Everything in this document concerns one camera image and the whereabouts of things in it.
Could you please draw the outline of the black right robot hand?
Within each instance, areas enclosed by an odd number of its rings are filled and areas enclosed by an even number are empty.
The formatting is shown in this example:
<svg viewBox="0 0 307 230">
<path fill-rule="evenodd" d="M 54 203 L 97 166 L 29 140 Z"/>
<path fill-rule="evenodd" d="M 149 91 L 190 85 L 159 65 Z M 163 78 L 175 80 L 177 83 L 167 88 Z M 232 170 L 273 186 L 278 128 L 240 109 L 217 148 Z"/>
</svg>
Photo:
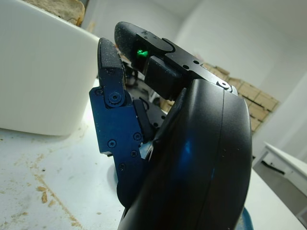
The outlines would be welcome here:
<svg viewBox="0 0 307 230">
<path fill-rule="evenodd" d="M 114 159 L 120 230 L 233 230 L 248 193 L 252 135 L 234 86 L 128 22 L 97 48 L 89 96 L 99 151 Z"/>
</svg>

